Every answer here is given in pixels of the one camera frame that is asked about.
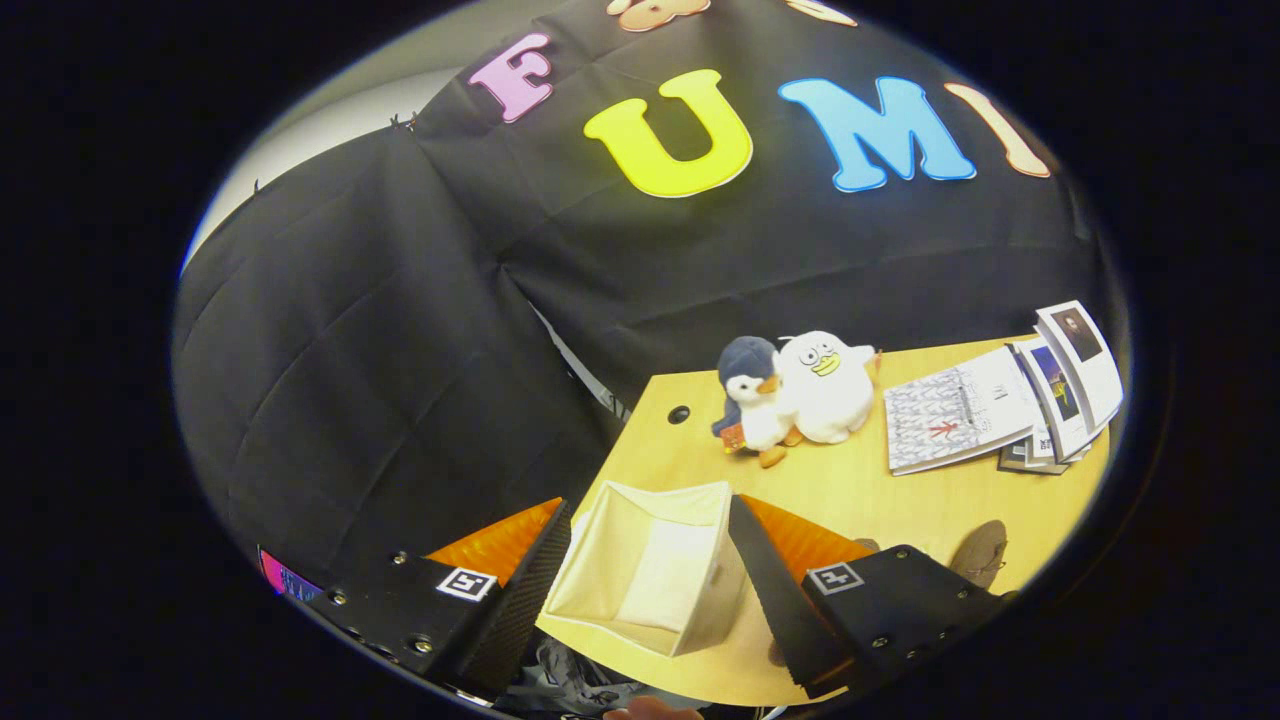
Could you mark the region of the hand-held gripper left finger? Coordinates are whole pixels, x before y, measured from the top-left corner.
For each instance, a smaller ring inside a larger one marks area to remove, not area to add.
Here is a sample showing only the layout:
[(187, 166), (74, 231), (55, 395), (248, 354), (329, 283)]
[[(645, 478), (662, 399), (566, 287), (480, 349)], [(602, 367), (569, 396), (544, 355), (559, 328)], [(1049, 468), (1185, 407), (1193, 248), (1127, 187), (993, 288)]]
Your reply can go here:
[(518, 671), (572, 515), (550, 498), (430, 555), (387, 555), (306, 606), (390, 665), (493, 701)]

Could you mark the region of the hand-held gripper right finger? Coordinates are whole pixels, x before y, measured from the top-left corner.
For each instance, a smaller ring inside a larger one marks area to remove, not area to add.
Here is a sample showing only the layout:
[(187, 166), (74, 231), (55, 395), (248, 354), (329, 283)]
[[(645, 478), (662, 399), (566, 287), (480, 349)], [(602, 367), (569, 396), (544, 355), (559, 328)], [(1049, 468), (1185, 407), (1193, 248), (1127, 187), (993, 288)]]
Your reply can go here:
[(730, 537), (792, 680), (867, 694), (928, 664), (1011, 603), (909, 544), (873, 552), (736, 495)]

